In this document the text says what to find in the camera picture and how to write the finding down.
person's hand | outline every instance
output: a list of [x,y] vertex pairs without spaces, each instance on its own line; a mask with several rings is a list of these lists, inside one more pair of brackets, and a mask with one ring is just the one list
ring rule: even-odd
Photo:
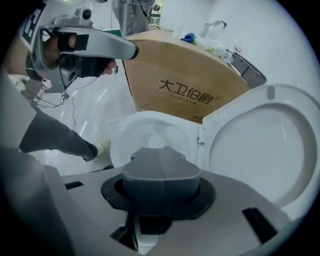
[[[53,63],[57,62],[60,57],[60,51],[58,49],[58,39],[59,36],[53,36],[49,38],[47,41],[44,43],[44,57],[46,60],[46,64],[52,65]],[[71,48],[75,48],[76,44],[76,35],[73,34],[69,38],[69,46]],[[111,75],[113,73],[112,69],[114,69],[117,66],[116,61],[113,59],[108,66],[105,67],[104,71],[102,74],[107,74]]]

toilet hinge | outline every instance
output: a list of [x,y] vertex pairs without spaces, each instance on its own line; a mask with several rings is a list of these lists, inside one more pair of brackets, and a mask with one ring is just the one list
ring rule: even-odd
[[198,144],[205,144],[205,128],[201,126],[198,133]]

white wall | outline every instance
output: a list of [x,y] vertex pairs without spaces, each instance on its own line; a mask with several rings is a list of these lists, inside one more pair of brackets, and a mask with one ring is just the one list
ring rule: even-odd
[[[98,30],[111,30],[112,1],[98,3],[91,1],[93,14],[93,27]],[[112,29],[120,29],[117,18],[112,14]]]
[[268,84],[302,87],[320,102],[317,57],[302,30],[279,3],[216,0],[209,19],[227,23],[219,41],[228,48],[243,40],[241,55],[264,73]]
[[208,22],[213,0],[163,0],[160,26],[174,30],[183,24],[187,33],[198,33]]

toilet bowl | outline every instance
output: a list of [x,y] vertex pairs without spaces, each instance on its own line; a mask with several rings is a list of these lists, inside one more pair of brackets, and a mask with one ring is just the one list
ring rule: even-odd
[[120,167],[140,148],[163,147],[203,170],[246,183],[296,220],[319,189],[320,107],[302,90],[277,84],[248,91],[202,124],[138,112],[112,138],[111,160]]

white floor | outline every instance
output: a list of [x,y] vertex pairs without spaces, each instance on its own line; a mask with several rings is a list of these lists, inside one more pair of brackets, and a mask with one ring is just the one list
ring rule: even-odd
[[[78,78],[67,89],[70,97],[63,105],[56,108],[40,107],[41,110],[70,129],[74,126],[73,130],[92,144],[111,138],[119,122],[136,112],[122,62],[117,60],[117,64],[117,75],[100,76],[84,88],[81,87],[93,81],[95,77]],[[58,105],[60,97],[60,93],[49,93],[41,98]],[[38,101],[38,104],[52,107],[42,100]],[[85,162],[81,157],[57,150],[42,150],[31,155],[41,164],[57,168],[62,176],[88,173],[111,163],[109,157]]]

